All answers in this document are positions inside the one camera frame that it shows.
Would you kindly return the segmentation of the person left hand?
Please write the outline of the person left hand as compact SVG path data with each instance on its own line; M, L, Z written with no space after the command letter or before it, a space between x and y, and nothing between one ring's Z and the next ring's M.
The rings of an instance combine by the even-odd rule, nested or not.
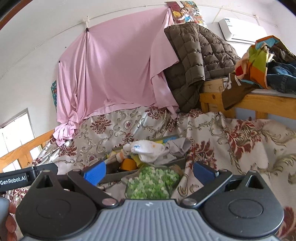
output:
M17 241L17 224L13 215L16 213L16 206L8 199L1 197L1 240Z

